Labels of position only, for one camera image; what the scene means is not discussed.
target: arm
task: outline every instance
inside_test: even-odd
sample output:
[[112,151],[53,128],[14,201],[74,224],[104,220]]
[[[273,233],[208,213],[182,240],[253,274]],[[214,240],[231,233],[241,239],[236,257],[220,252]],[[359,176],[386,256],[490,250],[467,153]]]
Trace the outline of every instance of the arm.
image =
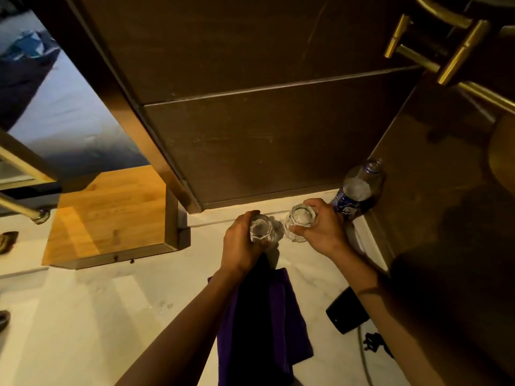
[[220,269],[132,364],[116,386],[197,384],[213,345],[219,318],[266,247],[264,243],[250,241],[250,220],[258,213],[249,211],[229,227],[223,238]]
[[348,245],[343,219],[321,199],[308,199],[318,214],[310,228],[290,227],[338,267],[413,386],[508,384],[497,369],[428,326]]

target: cabinet panel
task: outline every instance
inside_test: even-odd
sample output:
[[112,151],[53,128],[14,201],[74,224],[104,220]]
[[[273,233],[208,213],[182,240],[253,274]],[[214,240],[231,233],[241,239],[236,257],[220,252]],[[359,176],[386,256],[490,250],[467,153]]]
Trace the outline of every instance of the cabinet panel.
[[379,141],[419,70],[145,107],[201,203],[334,185]]
[[77,1],[139,103],[395,65],[398,0]]

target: person's left hand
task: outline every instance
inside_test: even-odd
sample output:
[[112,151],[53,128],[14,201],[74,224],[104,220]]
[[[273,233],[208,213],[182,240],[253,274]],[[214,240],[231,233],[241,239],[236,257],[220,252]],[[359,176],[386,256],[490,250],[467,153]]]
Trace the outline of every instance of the person's left hand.
[[221,270],[237,274],[239,279],[245,277],[256,264],[268,243],[250,241],[250,221],[259,214],[259,210],[247,211],[240,215],[226,231],[223,238]]

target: plastic water bottle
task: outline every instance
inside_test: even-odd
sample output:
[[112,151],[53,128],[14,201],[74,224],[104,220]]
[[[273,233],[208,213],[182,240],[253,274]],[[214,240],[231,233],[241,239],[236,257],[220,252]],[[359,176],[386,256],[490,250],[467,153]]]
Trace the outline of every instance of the plastic water bottle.
[[331,205],[337,213],[344,214],[346,220],[352,219],[362,202],[381,187],[382,181],[381,162],[369,159],[347,173]]

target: hand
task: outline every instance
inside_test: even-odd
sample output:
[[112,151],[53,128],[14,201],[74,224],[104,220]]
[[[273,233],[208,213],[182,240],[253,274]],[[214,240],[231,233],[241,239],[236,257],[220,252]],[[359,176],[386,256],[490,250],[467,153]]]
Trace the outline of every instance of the hand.
[[345,237],[344,217],[334,212],[332,207],[322,199],[307,199],[304,204],[311,206],[317,218],[311,227],[290,226],[292,233],[304,237],[315,251],[329,259],[349,251],[350,246]]
[[266,241],[250,241],[250,221],[259,210],[240,215],[223,237],[221,270],[226,270],[243,279],[256,264],[261,253],[268,246]]

